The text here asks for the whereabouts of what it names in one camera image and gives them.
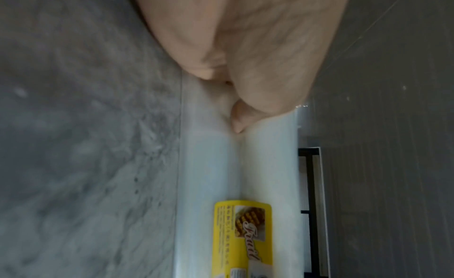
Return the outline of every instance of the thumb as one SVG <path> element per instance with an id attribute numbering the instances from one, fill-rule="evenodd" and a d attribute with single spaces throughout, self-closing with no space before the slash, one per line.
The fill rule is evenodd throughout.
<path id="1" fill-rule="evenodd" d="M 267 113 L 254 109 L 241 99 L 233 105 L 230 113 L 232 128 L 236 133 L 266 117 L 269 117 Z"/>

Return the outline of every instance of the product label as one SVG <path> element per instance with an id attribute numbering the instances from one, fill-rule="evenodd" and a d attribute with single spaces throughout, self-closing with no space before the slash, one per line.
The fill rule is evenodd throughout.
<path id="1" fill-rule="evenodd" d="M 212 278 L 272 278 L 271 217 L 269 204 L 215 205 Z"/>

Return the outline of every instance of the white plastic roll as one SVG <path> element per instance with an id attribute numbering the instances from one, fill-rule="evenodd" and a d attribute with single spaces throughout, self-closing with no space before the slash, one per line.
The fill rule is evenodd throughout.
<path id="1" fill-rule="evenodd" d="M 274 278 L 304 274 L 296 113 L 234 134 L 231 86 L 183 77 L 174 278 L 209 278 L 214 205 L 254 200 L 273 210 Z"/>

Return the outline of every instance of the skin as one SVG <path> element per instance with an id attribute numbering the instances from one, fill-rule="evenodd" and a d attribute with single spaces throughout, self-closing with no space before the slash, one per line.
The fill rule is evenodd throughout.
<path id="1" fill-rule="evenodd" d="M 304 102 L 347 1 L 137 0 L 183 69 L 233 83 L 235 132 Z"/>

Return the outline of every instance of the gray marble countertop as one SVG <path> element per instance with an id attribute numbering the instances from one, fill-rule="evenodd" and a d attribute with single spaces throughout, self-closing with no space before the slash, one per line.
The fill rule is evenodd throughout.
<path id="1" fill-rule="evenodd" d="M 180 68 L 131 0 L 0 5 L 0 277 L 170 277 Z"/>

